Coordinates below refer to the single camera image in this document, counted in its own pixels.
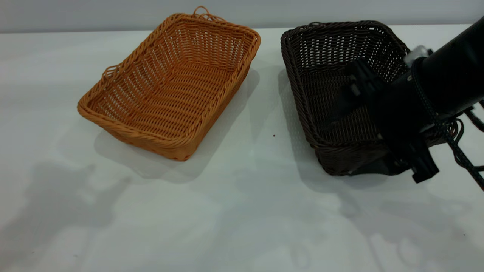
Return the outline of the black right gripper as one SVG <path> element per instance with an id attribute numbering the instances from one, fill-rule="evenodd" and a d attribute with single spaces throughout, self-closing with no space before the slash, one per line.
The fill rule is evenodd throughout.
<path id="1" fill-rule="evenodd" d="M 407 72 L 388 83 L 365 60 L 352 61 L 346 65 L 344 72 L 350 82 L 341 88 L 332 112 L 333 118 L 342 119 L 358 108 L 366 107 L 390 151 L 349 172 L 349 175 L 392 177 L 411 170 L 413 181 L 419 184 L 438 174 L 440 170 L 422 132 L 430 127 L 431 119 L 416 88 L 418 83 L 423 94 L 430 98 L 434 80 L 421 72 L 417 72 L 417 80 L 409 80 L 412 75 Z"/>

